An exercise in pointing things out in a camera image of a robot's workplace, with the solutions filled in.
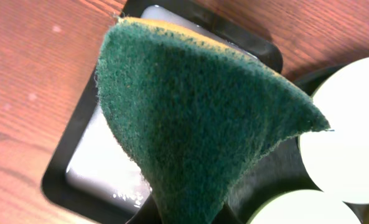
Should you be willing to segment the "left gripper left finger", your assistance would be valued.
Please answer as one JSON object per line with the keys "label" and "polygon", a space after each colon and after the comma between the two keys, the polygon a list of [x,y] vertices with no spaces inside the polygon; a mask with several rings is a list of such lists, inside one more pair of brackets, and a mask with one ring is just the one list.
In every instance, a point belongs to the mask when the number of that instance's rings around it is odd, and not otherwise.
{"label": "left gripper left finger", "polygon": [[149,196],[136,214],[125,224],[162,224],[157,205]]}

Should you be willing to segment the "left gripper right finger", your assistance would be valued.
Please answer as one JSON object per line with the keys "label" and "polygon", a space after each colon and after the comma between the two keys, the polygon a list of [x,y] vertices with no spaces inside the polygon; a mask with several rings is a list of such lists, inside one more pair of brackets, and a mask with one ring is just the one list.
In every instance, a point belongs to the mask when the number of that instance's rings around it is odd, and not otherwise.
{"label": "left gripper right finger", "polygon": [[228,204],[224,203],[215,217],[215,224],[243,224],[243,222],[235,216]]}

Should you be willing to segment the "green yellow sponge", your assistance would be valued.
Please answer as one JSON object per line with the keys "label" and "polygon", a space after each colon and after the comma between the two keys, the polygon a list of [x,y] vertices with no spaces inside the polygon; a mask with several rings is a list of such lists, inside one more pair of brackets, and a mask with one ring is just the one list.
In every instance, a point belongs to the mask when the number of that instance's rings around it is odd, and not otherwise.
{"label": "green yellow sponge", "polygon": [[240,177],[280,142],[329,129],[282,75],[175,24],[125,17],[105,35],[98,97],[163,223],[211,223]]}

